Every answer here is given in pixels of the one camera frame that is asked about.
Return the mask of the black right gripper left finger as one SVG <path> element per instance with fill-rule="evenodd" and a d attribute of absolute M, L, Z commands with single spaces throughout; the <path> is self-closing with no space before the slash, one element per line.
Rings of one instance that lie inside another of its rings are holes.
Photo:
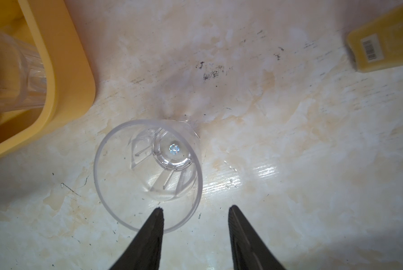
<path fill-rule="evenodd" d="M 155 208 L 112 270 L 157 270 L 164 235 L 162 208 Z"/>

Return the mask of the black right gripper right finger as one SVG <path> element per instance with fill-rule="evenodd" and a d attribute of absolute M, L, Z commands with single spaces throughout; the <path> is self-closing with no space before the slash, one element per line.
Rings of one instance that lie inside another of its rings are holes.
<path fill-rule="evenodd" d="M 228 227 L 235 270 L 285 270 L 236 205 L 229 209 Z"/>

